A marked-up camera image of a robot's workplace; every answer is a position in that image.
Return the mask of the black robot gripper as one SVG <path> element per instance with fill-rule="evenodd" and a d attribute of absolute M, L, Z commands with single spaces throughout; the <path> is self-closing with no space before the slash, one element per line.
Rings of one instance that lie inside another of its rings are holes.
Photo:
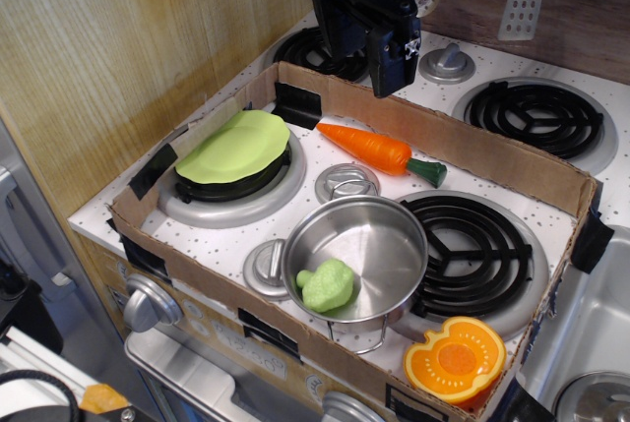
<path fill-rule="evenodd" d="M 312 0 L 333 59 L 366 47 L 373 93 L 384 98 L 413 83 L 421 45 L 414 0 Z"/>

